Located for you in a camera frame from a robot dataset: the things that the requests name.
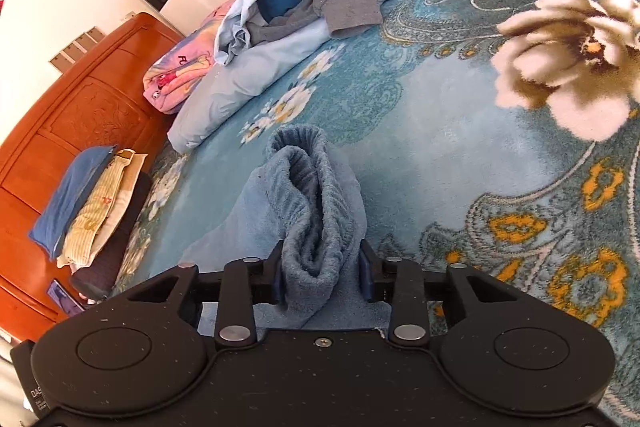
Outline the light blue fleece garment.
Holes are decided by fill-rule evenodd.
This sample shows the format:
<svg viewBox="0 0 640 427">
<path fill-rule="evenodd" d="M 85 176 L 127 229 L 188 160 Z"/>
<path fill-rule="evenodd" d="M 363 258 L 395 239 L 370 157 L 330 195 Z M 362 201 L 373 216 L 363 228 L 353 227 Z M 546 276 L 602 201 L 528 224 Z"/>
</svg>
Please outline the light blue fleece garment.
<svg viewBox="0 0 640 427">
<path fill-rule="evenodd" d="M 186 248 L 203 272 L 280 246 L 284 301 L 254 308 L 258 329 L 372 329 L 390 319 L 367 303 L 358 256 L 367 231 L 360 185 L 326 132 L 291 124 L 271 135 L 265 164 L 248 177 L 224 222 Z"/>
</svg>

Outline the dark brown pillow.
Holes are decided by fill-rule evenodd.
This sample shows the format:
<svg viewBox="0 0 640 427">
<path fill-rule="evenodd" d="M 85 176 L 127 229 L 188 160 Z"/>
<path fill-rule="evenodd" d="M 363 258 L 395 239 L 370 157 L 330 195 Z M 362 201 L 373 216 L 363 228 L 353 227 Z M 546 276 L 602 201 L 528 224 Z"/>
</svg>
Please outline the dark brown pillow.
<svg viewBox="0 0 640 427">
<path fill-rule="evenodd" d="M 129 237 L 151 190 L 151 177 L 142 172 L 134 186 L 129 206 L 115 232 L 103 246 L 89 268 L 79 269 L 70 277 L 70 285 L 87 299 L 104 300 L 111 294 L 122 267 Z"/>
</svg>

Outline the blue pillow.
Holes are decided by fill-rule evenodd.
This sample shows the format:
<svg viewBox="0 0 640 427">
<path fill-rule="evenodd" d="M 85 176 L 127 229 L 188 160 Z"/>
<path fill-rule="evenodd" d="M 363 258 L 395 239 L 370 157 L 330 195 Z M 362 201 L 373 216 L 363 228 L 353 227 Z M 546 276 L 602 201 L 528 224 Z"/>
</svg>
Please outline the blue pillow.
<svg viewBox="0 0 640 427">
<path fill-rule="evenodd" d="M 60 254 L 70 224 L 116 153 L 116 146 L 89 147 L 78 154 L 36 220 L 28 237 L 53 262 Z"/>
</svg>

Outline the yellow striped pillow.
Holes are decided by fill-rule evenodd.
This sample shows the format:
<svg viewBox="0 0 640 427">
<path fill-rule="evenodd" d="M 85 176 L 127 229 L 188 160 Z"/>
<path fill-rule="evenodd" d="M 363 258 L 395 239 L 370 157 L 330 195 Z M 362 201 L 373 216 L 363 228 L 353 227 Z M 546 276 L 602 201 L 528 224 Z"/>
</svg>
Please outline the yellow striped pillow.
<svg viewBox="0 0 640 427">
<path fill-rule="evenodd" d="M 56 259 L 59 268 L 91 265 L 93 242 L 114 206 L 122 175 L 133 159 L 133 150 L 120 150 L 105 167 L 66 233 L 62 254 Z"/>
</svg>

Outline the cream pillow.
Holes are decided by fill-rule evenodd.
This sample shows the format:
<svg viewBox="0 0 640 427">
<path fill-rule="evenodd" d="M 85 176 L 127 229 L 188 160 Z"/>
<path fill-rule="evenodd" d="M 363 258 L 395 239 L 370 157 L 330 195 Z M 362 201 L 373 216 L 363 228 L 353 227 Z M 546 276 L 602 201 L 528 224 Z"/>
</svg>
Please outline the cream pillow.
<svg viewBox="0 0 640 427">
<path fill-rule="evenodd" d="M 134 188 L 136 187 L 145 159 L 146 154 L 134 153 L 130 164 L 122 172 L 122 179 L 120 180 L 112 208 L 107 213 L 105 220 L 96 232 L 96 237 L 93 239 L 90 251 L 91 259 L 94 259 L 99 254 L 100 250 L 114 234 L 120 221 L 122 221 L 131 202 L 132 195 L 134 195 Z"/>
</svg>

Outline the teal floral bed blanket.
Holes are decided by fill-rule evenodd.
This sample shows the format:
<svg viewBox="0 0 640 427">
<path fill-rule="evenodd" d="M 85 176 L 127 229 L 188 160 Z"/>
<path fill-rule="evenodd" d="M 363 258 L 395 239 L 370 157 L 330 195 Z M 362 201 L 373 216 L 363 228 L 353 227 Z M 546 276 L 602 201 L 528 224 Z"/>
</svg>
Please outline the teal floral bed blanket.
<svg viewBox="0 0 640 427">
<path fill-rule="evenodd" d="M 153 168 L 116 287 L 178 262 L 217 271 L 213 233 L 271 137 L 322 128 L 352 166 L 382 257 L 472 265 L 608 337 L 605 414 L 639 421 L 639 0 L 390 0 L 262 92 L 216 68 Z"/>
</svg>

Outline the light blue floral duvet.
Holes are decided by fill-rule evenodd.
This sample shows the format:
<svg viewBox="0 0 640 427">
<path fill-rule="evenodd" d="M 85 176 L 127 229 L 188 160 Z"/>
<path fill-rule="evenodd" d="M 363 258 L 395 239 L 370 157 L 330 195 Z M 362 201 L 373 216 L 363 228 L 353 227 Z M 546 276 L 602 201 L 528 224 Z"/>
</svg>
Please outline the light blue floral duvet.
<svg viewBox="0 0 640 427">
<path fill-rule="evenodd" d="M 378 0 L 378 7 L 386 0 Z M 221 22 L 214 42 L 214 60 L 208 72 L 184 102 L 168 131 L 168 141 L 179 154 L 197 148 L 223 122 L 251 98 L 264 92 L 276 80 L 303 61 L 323 43 L 336 38 L 324 18 L 300 28 L 282 39 L 250 43 L 246 25 L 265 21 L 257 0 L 235 0 Z"/>
</svg>

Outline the pink cartoon folded blanket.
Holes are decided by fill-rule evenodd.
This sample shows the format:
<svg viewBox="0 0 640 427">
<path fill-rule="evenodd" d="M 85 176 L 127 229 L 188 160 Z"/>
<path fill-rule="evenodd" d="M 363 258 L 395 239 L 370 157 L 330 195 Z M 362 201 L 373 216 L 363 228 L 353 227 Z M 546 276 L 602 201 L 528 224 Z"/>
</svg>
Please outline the pink cartoon folded blanket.
<svg viewBox="0 0 640 427">
<path fill-rule="evenodd" d="M 175 44 L 144 74 L 143 96 L 163 114 L 175 114 L 214 66 L 217 30 L 234 0 L 218 6 L 201 26 Z"/>
</svg>

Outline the orange wooden headboard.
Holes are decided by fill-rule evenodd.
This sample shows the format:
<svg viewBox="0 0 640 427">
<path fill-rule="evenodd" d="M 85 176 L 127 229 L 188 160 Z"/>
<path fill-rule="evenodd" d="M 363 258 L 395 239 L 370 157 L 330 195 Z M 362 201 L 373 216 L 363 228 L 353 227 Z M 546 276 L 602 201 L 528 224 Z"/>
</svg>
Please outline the orange wooden headboard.
<svg viewBox="0 0 640 427">
<path fill-rule="evenodd" d="M 1 329 L 36 340 L 65 320 L 47 294 L 70 283 L 28 237 L 74 158 L 116 145 L 153 159 L 172 124 L 143 96 L 142 78 L 181 40 L 148 13 L 119 26 L 58 78 L 1 145 Z"/>
</svg>

